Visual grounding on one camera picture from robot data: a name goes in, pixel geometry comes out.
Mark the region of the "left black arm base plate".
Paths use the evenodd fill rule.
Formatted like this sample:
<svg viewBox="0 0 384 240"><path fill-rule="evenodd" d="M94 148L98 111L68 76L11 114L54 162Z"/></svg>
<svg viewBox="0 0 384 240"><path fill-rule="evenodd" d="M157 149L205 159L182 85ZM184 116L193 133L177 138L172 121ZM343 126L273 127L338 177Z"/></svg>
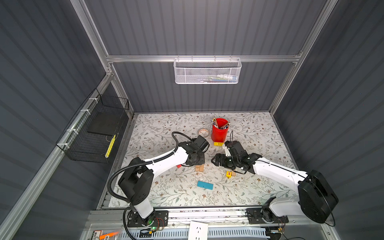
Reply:
<svg viewBox="0 0 384 240"><path fill-rule="evenodd" d="M169 211L155 210L147 218L142 218L138 212L130 211L128 213L127 226L130 228L139 227L166 227L168 225Z"/></svg>

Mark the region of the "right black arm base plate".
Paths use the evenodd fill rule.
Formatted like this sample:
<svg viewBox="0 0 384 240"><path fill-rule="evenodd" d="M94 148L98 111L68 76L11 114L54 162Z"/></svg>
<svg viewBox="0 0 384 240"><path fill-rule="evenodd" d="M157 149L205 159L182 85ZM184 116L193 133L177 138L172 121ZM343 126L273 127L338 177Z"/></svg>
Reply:
<svg viewBox="0 0 384 240"><path fill-rule="evenodd" d="M245 212L250 224L287 224L287 216L277 217L269 209L248 208Z"/></svg>

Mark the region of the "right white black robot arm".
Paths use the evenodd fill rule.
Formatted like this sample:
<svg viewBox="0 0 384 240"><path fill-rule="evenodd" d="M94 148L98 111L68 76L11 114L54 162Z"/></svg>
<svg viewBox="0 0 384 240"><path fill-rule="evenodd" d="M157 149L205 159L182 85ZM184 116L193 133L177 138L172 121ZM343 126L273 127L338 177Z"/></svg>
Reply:
<svg viewBox="0 0 384 240"><path fill-rule="evenodd" d="M227 141L225 152L216 154L211 162L238 174L251 173L267 177L293 190L293 197L269 198L257 216L265 223L274 223L287 216L305 216L318 224L333 218L339 199L325 177L318 171L299 171L276 164L260 154L247 153L238 141Z"/></svg>

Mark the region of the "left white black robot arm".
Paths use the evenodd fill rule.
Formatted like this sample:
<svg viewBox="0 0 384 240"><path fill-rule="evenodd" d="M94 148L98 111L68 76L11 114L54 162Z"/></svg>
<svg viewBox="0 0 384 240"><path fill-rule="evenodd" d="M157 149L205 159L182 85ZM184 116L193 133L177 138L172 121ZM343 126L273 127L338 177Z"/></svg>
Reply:
<svg viewBox="0 0 384 240"><path fill-rule="evenodd" d="M154 216L154 208L149 200L149 193L155 178L178 165L202 165L205 152L210 144L202 136L187 142L177 142L174 150L156 158L141 160L134 158L129 168L123 171L118 186L126 196L126 201L142 220Z"/></svg>

